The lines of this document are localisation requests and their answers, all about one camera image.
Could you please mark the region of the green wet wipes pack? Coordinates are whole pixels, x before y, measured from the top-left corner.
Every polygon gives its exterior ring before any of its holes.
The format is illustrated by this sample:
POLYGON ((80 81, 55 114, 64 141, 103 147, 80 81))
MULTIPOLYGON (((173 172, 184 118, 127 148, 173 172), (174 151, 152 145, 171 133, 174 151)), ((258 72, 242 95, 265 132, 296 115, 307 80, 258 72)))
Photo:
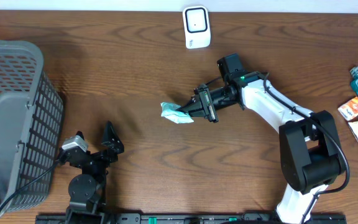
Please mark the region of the green wet wipes pack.
POLYGON ((186 124, 194 122, 194 120, 189 114, 177 111, 177 109, 180 108, 180 105, 162 102, 160 106, 162 107, 161 117, 164 117, 176 124, 186 124))

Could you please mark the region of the orange snack packet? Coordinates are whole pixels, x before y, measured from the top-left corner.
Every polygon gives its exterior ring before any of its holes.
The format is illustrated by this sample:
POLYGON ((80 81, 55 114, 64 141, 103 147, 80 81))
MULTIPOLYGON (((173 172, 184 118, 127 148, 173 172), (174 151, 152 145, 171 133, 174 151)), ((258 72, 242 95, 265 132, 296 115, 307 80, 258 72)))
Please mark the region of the orange snack packet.
POLYGON ((358 116, 358 96, 353 97, 337 110, 346 121, 356 118, 358 116))

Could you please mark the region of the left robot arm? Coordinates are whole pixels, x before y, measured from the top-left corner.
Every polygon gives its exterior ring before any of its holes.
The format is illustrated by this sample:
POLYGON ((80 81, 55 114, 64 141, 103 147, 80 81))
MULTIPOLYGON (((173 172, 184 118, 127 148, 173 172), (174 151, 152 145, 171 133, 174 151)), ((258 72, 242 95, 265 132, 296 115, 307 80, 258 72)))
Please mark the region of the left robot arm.
POLYGON ((111 216, 104 211, 107 168, 124 152, 124 145, 110 121, 106 122, 101 144, 105 147, 102 151, 90 152, 83 133, 78 131, 59 149, 59 163, 81 169, 81 174, 69 183, 70 203, 63 223, 109 223, 111 216))

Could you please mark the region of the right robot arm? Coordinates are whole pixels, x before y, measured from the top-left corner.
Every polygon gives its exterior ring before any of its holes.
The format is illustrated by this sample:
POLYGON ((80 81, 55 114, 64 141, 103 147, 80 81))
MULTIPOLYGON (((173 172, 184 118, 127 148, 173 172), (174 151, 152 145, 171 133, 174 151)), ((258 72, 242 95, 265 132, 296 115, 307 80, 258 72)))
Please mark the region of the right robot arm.
POLYGON ((201 84, 178 110, 213 123, 218 122, 218 110, 231 105, 254 111, 279 135, 281 169, 287 182, 272 213, 253 213, 238 222, 345 223, 343 218, 311 215, 320 196, 340 192, 349 183, 347 176, 341 186, 329 188, 339 175, 350 174, 333 116, 294 103, 272 86, 268 73, 247 71, 238 54, 220 58, 217 66, 224 86, 210 90, 207 83, 201 84))

